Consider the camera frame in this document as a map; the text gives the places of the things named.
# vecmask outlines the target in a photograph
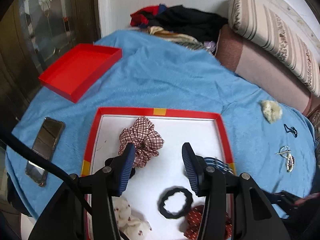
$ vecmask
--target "red patterned scrunchie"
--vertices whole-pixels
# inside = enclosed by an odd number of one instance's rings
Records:
[[[184,236],[190,240],[196,240],[201,224],[202,213],[203,213],[203,205],[196,206],[190,210],[187,215],[188,227],[184,233]],[[232,234],[232,225],[231,218],[229,218],[228,213],[226,212],[226,231],[224,235],[224,239],[228,239]]]
[[[164,140],[154,130],[155,125],[145,116],[140,116],[129,129],[125,128],[119,135],[119,155],[122,155],[127,143],[133,143],[136,155],[133,167],[143,168],[152,156],[158,156]]]

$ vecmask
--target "smartphone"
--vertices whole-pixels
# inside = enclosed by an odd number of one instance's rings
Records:
[[[48,161],[51,161],[53,152],[59,141],[60,135],[65,127],[64,122],[46,117],[38,132],[33,151]],[[44,187],[48,172],[34,163],[28,161],[26,174],[33,179],[39,186]]]

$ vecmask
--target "black rubber ring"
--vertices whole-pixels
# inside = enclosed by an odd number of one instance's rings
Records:
[[[176,214],[173,215],[171,213],[169,213],[165,208],[164,208],[164,202],[172,195],[174,195],[177,192],[182,192],[185,196],[186,196],[186,203],[184,204],[182,210]],[[162,198],[161,201],[159,203],[159,212],[161,215],[163,215],[165,218],[168,219],[178,219],[182,216],[185,216],[189,213],[189,211],[191,210],[191,205],[193,202],[193,198],[192,198],[192,193],[187,190],[186,188],[181,188],[181,187],[176,187],[174,189],[169,190]]]

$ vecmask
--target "red checkered scrunchie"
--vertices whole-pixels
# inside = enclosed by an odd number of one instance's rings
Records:
[[[158,156],[164,140],[154,130],[155,125],[145,116],[140,116],[129,129],[125,128],[119,135],[119,155],[122,155],[127,143],[133,143],[136,156],[133,168],[143,168],[152,156]]]

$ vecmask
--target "bed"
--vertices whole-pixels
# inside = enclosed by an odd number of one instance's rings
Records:
[[[42,88],[31,102],[13,134],[32,147],[43,119],[65,122],[52,162],[67,173],[80,174],[89,130],[100,106],[132,106],[208,111],[222,114],[237,173],[248,172],[270,192],[309,194],[316,168],[315,133],[298,110],[281,104],[282,119],[269,124],[260,102],[273,100],[263,89],[223,67],[204,50],[180,45],[136,31],[116,31],[97,41],[120,47],[123,57],[74,104]],[[298,131],[286,133],[284,123]],[[289,145],[295,158],[291,173],[275,153]],[[38,218],[61,184],[49,174],[47,186],[25,175],[27,161],[7,149],[6,167],[19,196]]]

